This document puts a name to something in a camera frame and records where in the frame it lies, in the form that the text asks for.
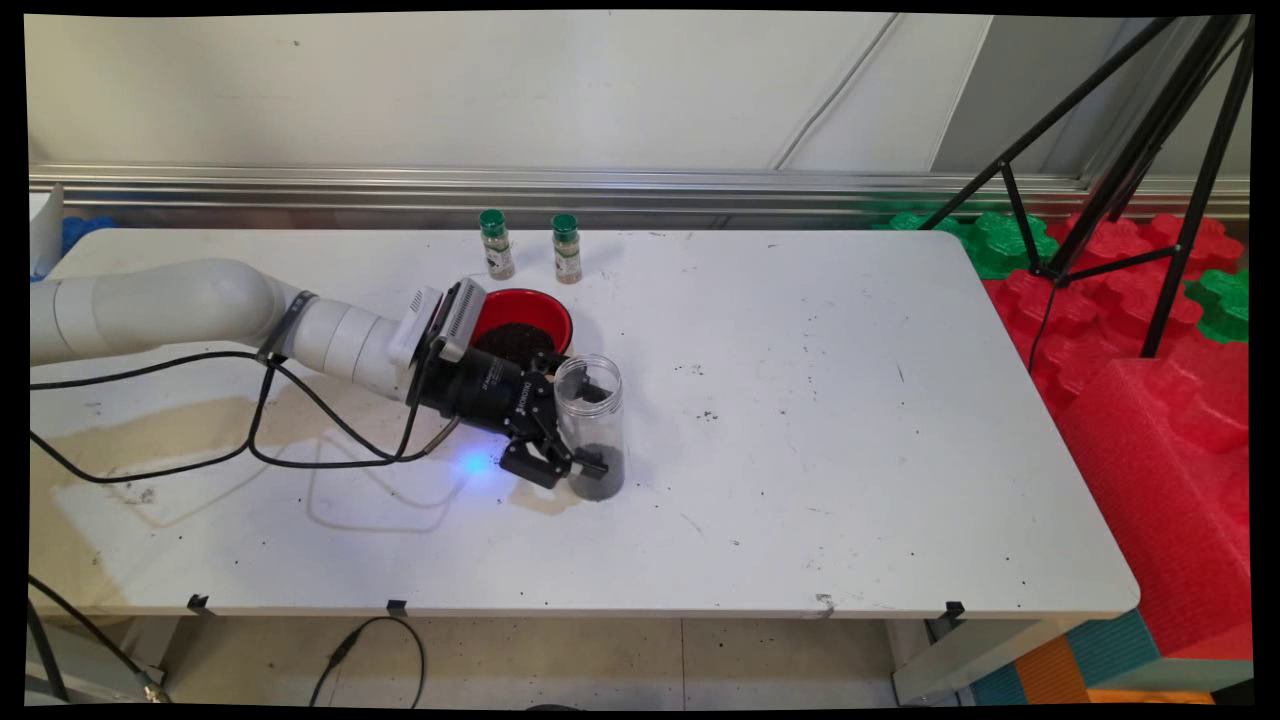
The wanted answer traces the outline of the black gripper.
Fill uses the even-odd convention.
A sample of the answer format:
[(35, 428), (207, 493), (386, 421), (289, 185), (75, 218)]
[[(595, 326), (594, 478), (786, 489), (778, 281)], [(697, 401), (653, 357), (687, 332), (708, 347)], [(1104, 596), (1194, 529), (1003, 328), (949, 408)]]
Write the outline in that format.
[(566, 441), (552, 386), (564, 402), (603, 404), (609, 391), (584, 365), (562, 372), (568, 361), (562, 354), (539, 352), (527, 369), (476, 348), (449, 361), (433, 347), (416, 364), (415, 401), (445, 418), (507, 436), (499, 466), (535, 486), (554, 489), (571, 475), (600, 480), (611, 466), (600, 452)]

